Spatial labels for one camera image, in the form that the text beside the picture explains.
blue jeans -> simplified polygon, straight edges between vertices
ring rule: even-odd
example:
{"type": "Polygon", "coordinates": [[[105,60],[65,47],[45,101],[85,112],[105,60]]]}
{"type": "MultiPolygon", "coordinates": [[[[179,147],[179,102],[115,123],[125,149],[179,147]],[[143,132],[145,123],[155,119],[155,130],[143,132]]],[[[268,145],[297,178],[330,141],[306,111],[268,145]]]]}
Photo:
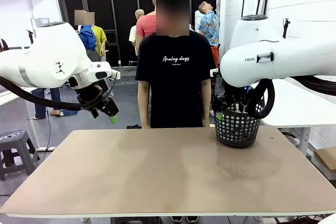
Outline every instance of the blue jeans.
{"type": "MultiPolygon", "coordinates": [[[[44,89],[38,88],[32,91],[32,94],[44,98],[44,89]]],[[[59,88],[50,89],[51,99],[56,102],[61,101],[61,97],[59,94],[59,88]]],[[[35,117],[38,119],[46,118],[46,107],[43,105],[35,104],[35,117]]]]}

orange pants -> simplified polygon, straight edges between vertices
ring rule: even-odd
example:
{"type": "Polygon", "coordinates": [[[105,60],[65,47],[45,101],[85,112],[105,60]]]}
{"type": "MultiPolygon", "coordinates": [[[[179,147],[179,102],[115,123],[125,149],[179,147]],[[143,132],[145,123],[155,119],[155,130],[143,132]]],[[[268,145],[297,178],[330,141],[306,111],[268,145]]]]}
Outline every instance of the orange pants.
{"type": "Polygon", "coordinates": [[[218,61],[219,61],[218,48],[217,47],[211,47],[211,50],[212,50],[212,55],[214,56],[215,66],[216,66],[216,68],[218,68],[218,61]]]}

brown tabletop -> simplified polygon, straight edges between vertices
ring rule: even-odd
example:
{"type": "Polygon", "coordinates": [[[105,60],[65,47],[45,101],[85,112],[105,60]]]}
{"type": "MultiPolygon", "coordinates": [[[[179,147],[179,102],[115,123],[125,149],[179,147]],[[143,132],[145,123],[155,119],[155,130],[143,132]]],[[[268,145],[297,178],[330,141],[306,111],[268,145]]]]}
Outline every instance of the brown tabletop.
{"type": "Polygon", "coordinates": [[[72,132],[0,212],[31,217],[305,215],[336,190],[274,127],[234,149],[214,128],[72,132]]]}

white sleeve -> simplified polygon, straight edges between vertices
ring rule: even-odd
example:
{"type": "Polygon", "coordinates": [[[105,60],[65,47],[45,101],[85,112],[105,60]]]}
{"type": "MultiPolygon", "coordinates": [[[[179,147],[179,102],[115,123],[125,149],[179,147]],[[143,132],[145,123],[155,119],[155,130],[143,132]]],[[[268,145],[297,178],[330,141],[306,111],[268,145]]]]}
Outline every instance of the white sleeve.
{"type": "Polygon", "coordinates": [[[128,39],[130,42],[135,43],[135,32],[136,32],[136,26],[132,26],[131,31],[130,31],[130,38],[128,39]]]}

black sneaker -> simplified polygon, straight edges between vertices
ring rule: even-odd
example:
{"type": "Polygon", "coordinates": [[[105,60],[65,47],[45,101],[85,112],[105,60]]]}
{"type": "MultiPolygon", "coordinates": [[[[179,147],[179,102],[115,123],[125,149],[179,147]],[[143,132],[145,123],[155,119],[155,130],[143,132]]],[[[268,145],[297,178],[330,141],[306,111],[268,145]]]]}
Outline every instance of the black sneaker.
{"type": "Polygon", "coordinates": [[[187,216],[185,219],[188,223],[196,223],[198,222],[199,216],[187,216]]]}
{"type": "Polygon", "coordinates": [[[183,221],[183,216],[170,216],[174,223],[181,223],[183,221]]]}

